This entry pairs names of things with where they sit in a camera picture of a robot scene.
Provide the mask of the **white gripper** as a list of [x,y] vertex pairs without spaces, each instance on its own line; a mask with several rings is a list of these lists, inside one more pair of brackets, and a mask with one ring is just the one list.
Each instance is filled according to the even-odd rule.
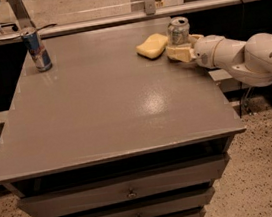
[[210,35],[203,37],[200,34],[189,34],[188,37],[189,44],[167,46],[166,53],[169,59],[185,63],[190,63],[190,61],[196,59],[199,66],[208,69],[222,67],[222,64],[217,62],[216,59],[218,57],[217,46],[224,40],[223,36]]

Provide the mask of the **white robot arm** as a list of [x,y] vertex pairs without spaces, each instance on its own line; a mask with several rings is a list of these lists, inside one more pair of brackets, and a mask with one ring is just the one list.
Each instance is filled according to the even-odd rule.
[[272,84],[272,34],[260,33],[246,42],[220,35],[190,35],[182,45],[169,43],[167,57],[203,68],[225,70],[252,87]]

